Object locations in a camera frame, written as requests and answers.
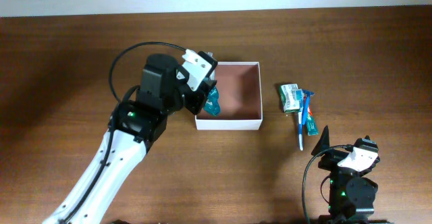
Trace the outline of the green Listerine mouthwash bottle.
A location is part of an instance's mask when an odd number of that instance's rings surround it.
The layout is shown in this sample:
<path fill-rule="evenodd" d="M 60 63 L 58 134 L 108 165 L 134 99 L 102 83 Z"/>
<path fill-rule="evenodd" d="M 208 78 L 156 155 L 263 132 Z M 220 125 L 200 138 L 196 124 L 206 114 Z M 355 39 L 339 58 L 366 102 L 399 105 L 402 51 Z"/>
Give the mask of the green Listerine mouthwash bottle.
<path fill-rule="evenodd" d="M 216 87 L 214 87 L 209 92 L 207 101 L 204 105 L 204 110 L 213 117 L 216 117 L 221 113 L 221 107 L 219 105 L 219 92 Z"/>

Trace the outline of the green red toothpaste tube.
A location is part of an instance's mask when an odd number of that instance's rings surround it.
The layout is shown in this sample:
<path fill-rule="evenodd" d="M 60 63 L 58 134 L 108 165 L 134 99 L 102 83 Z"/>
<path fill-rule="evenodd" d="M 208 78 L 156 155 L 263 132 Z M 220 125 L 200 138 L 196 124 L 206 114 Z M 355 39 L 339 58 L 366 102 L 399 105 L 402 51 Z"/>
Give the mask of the green red toothpaste tube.
<path fill-rule="evenodd" d="M 305 125 L 306 125 L 307 133 L 309 136 L 316 136 L 319 134 L 318 127 L 316 125 L 315 119 L 314 119 L 313 114 L 312 114 L 311 109 L 310 109 L 310 104 L 308 107 L 308 115 L 306 118 Z"/>

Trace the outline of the blue disposable razor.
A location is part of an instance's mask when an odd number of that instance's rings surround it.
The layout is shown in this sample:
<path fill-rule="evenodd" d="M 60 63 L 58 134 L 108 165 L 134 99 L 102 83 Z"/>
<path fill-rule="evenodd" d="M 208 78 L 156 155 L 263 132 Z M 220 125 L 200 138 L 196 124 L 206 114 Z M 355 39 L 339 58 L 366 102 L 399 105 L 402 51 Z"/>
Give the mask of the blue disposable razor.
<path fill-rule="evenodd" d="M 309 90 L 302 90 L 304 94 L 304 105 L 303 105 L 303 112 L 302 112 L 302 125 L 306 123 L 306 118 L 308 115 L 308 107 L 310 104 L 310 99 L 312 96 L 314 96 L 314 92 L 311 92 Z"/>

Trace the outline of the blue white toothbrush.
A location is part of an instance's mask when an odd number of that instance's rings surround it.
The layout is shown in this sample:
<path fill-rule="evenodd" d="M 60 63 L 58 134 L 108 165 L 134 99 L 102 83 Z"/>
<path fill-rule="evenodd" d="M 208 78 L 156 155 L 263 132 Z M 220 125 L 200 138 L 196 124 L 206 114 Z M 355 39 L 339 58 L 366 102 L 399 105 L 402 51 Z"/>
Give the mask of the blue white toothbrush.
<path fill-rule="evenodd" d="M 299 110 L 298 110 L 298 143 L 299 149 L 303 151 L 303 138 L 302 138 L 302 112 L 303 112 L 303 91 L 301 89 L 297 89 L 295 92 L 296 100 L 299 102 Z"/>

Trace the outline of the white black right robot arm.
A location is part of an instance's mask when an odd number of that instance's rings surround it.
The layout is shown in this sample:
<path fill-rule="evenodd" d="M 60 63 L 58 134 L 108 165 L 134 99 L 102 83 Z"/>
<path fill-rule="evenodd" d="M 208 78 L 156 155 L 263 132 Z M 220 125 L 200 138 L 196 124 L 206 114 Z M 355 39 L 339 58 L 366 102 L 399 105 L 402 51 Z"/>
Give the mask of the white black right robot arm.
<path fill-rule="evenodd" d="M 321 215 L 318 223 L 388 223 L 386 219 L 371 219 L 378 184 L 365 175 L 380 162 L 379 148 L 368 136 L 359 138 L 354 144 L 330 145 L 329 128 L 324 127 L 317 145 L 313 148 L 312 159 L 318 168 L 329 175 L 328 215 Z"/>

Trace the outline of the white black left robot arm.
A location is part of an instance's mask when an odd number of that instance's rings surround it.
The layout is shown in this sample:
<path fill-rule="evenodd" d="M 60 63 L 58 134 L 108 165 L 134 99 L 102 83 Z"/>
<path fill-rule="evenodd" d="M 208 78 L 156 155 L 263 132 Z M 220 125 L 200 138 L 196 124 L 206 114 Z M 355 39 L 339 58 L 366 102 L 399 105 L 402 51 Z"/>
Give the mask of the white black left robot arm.
<path fill-rule="evenodd" d="M 198 115 L 216 80 L 212 53 L 186 49 L 183 63 L 147 57 L 141 82 L 113 110 L 97 154 L 45 223 L 100 223 L 120 187 L 165 131 L 167 118 L 186 108 Z"/>

